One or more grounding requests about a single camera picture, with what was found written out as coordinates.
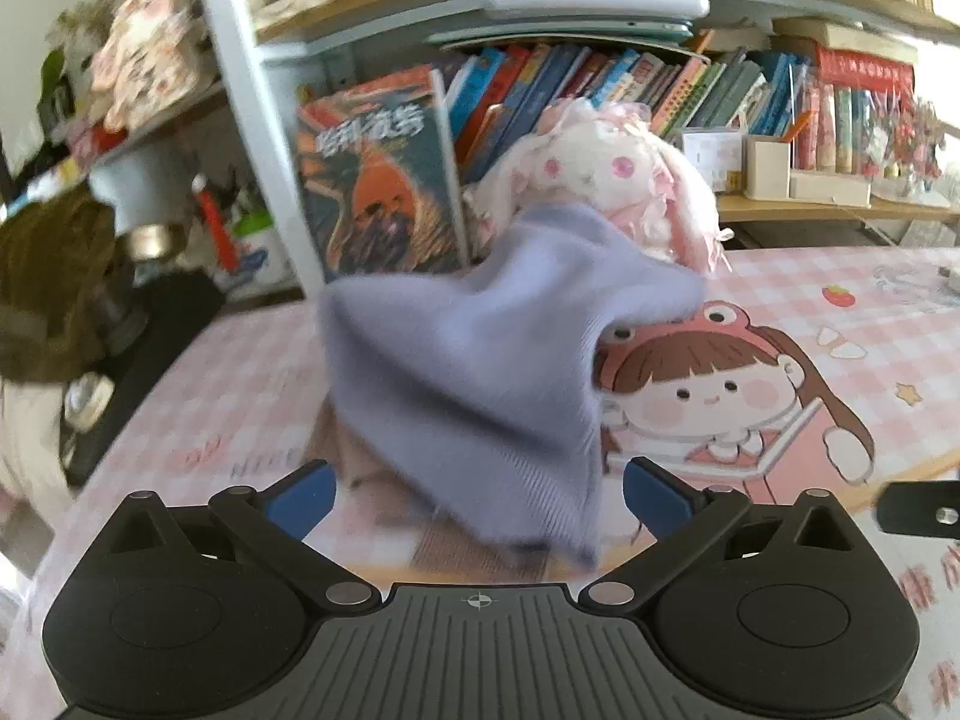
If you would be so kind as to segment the lavender knit garment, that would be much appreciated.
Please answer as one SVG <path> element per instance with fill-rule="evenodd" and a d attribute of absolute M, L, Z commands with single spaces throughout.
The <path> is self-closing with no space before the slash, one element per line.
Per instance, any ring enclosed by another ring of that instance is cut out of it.
<path fill-rule="evenodd" d="M 325 286 L 319 330 L 338 421 L 480 543 L 596 566 L 597 346 L 686 319 L 696 271 L 643 254 L 584 205 L 534 206 L 460 275 Z"/>

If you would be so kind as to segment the pink cartoon desk mat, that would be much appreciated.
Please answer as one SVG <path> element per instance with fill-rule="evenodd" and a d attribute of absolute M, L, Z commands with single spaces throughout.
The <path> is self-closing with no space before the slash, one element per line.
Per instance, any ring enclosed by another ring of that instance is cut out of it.
<path fill-rule="evenodd" d="M 760 502 L 825 488 L 862 525 L 887 481 L 958 468 L 958 299 L 947 249 L 741 250 L 678 332 L 636 335 L 602 369 L 615 449 L 602 497 L 602 561 L 651 536 L 625 509 L 620 466 L 647 455 L 693 486 Z M 122 497 L 151 489 L 202 504 L 231 484 L 274 483 L 313 458 L 327 395 L 309 302 L 212 323 L 117 437 L 60 525 L 2 658 L 2 712 L 52 718 L 44 663 L 53 597 Z"/>

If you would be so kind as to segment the white green-lid container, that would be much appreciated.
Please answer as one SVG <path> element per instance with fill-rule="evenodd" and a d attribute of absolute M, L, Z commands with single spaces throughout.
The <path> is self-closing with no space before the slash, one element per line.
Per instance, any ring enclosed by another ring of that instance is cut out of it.
<path fill-rule="evenodd" d="M 228 291 L 244 286 L 277 286 L 293 275 L 285 245 L 267 210 L 249 211 L 229 226 L 238 270 L 226 278 Z"/>

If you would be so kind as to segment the white pink plush bunny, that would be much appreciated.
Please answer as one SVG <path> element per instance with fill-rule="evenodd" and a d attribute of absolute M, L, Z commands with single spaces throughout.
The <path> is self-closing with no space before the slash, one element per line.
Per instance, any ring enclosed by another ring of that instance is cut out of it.
<path fill-rule="evenodd" d="M 483 242 L 521 211 L 557 203 L 589 206 L 645 254 L 700 273 L 726 262 L 732 238 L 713 189 L 652 132 L 640 104 L 558 99 L 467 187 L 466 199 Z"/>

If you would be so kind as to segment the cream desk organiser box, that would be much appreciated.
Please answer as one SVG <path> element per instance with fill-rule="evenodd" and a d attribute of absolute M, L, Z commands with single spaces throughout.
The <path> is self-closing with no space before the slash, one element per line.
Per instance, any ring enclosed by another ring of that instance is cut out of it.
<path fill-rule="evenodd" d="M 793 145 L 778 138 L 747 137 L 745 197 L 775 203 L 869 208 L 871 183 L 861 176 L 793 168 Z"/>

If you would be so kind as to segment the Harry Potter book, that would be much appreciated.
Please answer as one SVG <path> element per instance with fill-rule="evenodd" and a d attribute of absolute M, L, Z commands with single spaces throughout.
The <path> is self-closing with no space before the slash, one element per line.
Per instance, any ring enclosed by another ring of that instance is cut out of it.
<path fill-rule="evenodd" d="M 443 75 L 419 65 L 298 110 L 302 210 L 327 281 L 469 265 Z"/>

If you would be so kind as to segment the row of colourful books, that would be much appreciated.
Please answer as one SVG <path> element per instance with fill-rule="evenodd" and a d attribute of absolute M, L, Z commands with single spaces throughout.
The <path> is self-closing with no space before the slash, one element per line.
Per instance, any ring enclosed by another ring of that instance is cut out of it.
<path fill-rule="evenodd" d="M 827 49 L 734 52 L 720 62 L 656 46 L 520 43 L 467 55 L 451 89 L 449 117 L 460 179 L 480 181 L 501 153 L 534 130 L 560 99 L 596 107 L 637 104 L 658 137 L 742 128 L 781 137 L 800 114 L 805 85 L 830 70 L 851 98 L 913 94 L 914 65 L 885 55 Z"/>

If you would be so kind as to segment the pink cat plush figure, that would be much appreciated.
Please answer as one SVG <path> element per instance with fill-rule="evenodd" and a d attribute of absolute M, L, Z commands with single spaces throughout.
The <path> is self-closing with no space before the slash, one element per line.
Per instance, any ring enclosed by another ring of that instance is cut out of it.
<path fill-rule="evenodd" d="M 178 0 L 124 0 L 91 71 L 91 89 L 109 99 L 107 132 L 143 127 L 203 80 L 187 11 Z"/>

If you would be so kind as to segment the white wooden bookshelf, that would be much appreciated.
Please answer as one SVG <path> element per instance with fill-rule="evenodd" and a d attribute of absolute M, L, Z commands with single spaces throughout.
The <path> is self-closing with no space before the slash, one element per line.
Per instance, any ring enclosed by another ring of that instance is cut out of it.
<path fill-rule="evenodd" d="M 656 0 L 332 0 L 259 29 L 247 0 L 203 0 L 206 21 L 238 122 L 268 208 L 302 291 L 320 293 L 324 271 L 301 208 L 293 138 L 296 93 L 322 93 L 427 60 L 433 41 L 506 37 L 519 26 L 545 29 L 562 21 L 626 25 Z M 833 16 L 890 36 L 953 46 L 958 26 L 908 0 L 706 0 L 698 23 L 777 16 Z"/>

